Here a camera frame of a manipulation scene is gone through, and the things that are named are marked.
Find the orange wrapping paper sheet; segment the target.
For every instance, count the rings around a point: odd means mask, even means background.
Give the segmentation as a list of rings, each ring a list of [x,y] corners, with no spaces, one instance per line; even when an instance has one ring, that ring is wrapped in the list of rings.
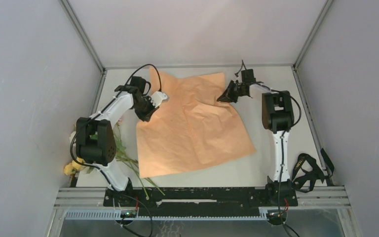
[[[255,153],[236,109],[218,102],[225,74],[177,78],[149,69],[152,92],[168,97],[136,125],[140,177],[196,171]]]

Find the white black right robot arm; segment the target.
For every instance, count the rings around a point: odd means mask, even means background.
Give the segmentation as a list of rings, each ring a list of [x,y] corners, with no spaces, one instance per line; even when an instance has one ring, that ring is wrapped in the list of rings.
[[[242,96],[261,101],[262,125],[272,134],[275,164],[272,176],[267,177],[265,198],[269,204],[279,205],[285,193],[293,190],[288,171],[288,139],[290,130],[301,120],[300,104],[289,91],[272,89],[262,81],[232,80],[217,101],[236,103]]]

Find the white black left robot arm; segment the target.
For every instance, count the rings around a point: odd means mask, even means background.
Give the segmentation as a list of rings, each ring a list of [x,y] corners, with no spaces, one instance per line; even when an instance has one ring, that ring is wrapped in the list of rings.
[[[114,90],[111,101],[100,111],[76,121],[76,133],[70,153],[74,163],[91,167],[105,178],[108,188],[117,191],[115,199],[123,206],[134,201],[134,192],[127,187],[130,178],[116,162],[117,146],[114,127],[125,112],[133,109],[137,117],[150,121],[153,113],[168,96],[160,89],[151,95],[145,93],[150,83],[142,77],[131,76],[125,85]]]

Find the yellow fake flower bunch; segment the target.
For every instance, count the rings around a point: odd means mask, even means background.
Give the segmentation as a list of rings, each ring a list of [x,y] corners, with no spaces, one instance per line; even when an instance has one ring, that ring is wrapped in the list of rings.
[[[157,191],[161,193],[161,195],[165,196],[166,193],[151,179],[151,178],[141,178],[140,172],[139,172],[139,163],[136,159],[132,159],[126,152],[126,147],[123,145],[122,138],[121,138],[121,132],[119,129],[119,123],[121,121],[117,122],[115,125],[116,132],[114,132],[114,140],[116,142],[116,155],[115,160],[118,162],[121,162],[122,164],[126,165],[137,177],[139,183],[143,187],[143,191],[146,195],[146,198],[149,198],[149,192],[147,191],[147,187],[145,186],[145,182],[152,185]],[[72,178],[77,177],[77,174],[80,173],[82,170],[85,169],[85,173],[89,174],[91,173],[94,168],[93,167],[87,167],[78,164],[74,160],[72,160],[70,163],[66,164],[63,170],[63,173],[67,176],[71,176]]]

